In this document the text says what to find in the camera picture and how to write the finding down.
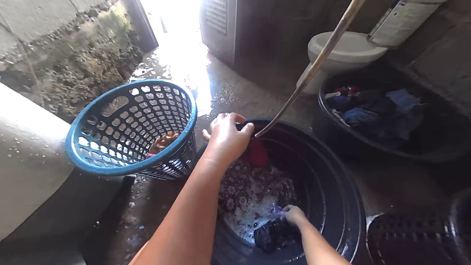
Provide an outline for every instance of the black plastic basin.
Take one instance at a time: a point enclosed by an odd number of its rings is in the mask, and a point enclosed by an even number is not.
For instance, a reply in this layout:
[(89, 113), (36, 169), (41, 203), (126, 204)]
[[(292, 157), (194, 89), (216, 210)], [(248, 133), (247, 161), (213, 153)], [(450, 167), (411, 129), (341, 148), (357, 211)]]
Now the black plastic basin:
[[(255, 133), (269, 123), (255, 118)], [(315, 137), (279, 122), (264, 134), (269, 157), (294, 176), (299, 205), (311, 223), (348, 261), (353, 262), (365, 240), (365, 213), (360, 194), (342, 162)], [(306, 264), (302, 245), (266, 254), (235, 234), (218, 216), (212, 264)]]

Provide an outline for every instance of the plastic laundry basket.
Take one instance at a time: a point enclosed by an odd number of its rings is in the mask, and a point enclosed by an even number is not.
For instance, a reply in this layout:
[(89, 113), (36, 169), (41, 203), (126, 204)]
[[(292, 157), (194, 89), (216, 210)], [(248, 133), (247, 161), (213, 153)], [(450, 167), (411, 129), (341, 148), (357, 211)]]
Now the plastic laundry basket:
[[(189, 90), (168, 80), (125, 84), (101, 95), (77, 116), (66, 138), (67, 154), (92, 174), (186, 178), (196, 163), (196, 113)], [(180, 136), (145, 159), (156, 137), (170, 131)]]

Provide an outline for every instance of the rod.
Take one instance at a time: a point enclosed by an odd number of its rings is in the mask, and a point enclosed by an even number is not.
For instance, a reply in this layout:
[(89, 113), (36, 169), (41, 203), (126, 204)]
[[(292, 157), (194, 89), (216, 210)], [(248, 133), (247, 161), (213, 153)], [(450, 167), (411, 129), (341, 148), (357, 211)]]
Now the rod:
[(314, 61), (314, 64), (312, 64), (311, 68), (309, 69), (308, 73), (302, 80), (301, 84), (299, 84), (299, 87), (296, 88), (296, 90), (293, 92), (291, 97), (284, 104), (283, 108), (281, 108), (281, 110), (278, 112), (275, 118), (273, 118), (273, 120), (265, 128), (263, 128), (263, 130), (255, 134), (256, 138), (262, 136), (268, 130), (270, 130), (277, 123), (278, 119), (283, 115), (283, 113), (287, 110), (287, 108), (289, 108), (296, 101), (296, 99), (301, 94), (301, 91), (306, 87), (306, 85), (309, 83), (311, 78), (318, 72), (322, 63), (327, 59), (329, 54), (335, 48), (335, 45), (337, 45), (340, 38), (345, 33), (345, 31), (347, 30), (347, 27), (350, 25), (353, 18), (355, 18), (358, 10), (360, 10), (364, 2), (365, 0), (352, 0), (349, 7), (343, 14), (342, 18), (340, 19), (339, 23), (335, 27), (335, 30), (333, 31), (329, 40), (325, 44), (324, 48), (322, 48), (322, 51), (317, 56), (317, 59)]

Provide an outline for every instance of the white toilet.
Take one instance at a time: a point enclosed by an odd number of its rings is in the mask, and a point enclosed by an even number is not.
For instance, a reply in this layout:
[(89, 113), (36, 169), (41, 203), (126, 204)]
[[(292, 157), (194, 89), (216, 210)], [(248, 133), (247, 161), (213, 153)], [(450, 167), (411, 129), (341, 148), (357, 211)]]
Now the white toilet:
[[(308, 44), (308, 55), (311, 62), (306, 67), (296, 87), (299, 87), (309, 68), (316, 60), (324, 45), (327, 43), (332, 32), (324, 32), (312, 37)], [(316, 94), (321, 85), (330, 75), (336, 75), (348, 71), (354, 71), (365, 67), (381, 57), (388, 49), (375, 46), (366, 38), (368, 34), (357, 32), (345, 32), (339, 42), (332, 50), (321, 69), (312, 77), (306, 88), (307, 94)]]

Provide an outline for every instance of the red cloth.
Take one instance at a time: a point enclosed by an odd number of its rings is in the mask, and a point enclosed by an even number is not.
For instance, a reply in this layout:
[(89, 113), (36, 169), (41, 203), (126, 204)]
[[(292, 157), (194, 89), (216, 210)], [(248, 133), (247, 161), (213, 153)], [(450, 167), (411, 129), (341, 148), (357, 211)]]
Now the red cloth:
[(262, 167), (268, 162), (267, 149), (263, 145), (263, 142), (258, 139), (253, 139), (249, 143), (249, 161), (254, 166)]

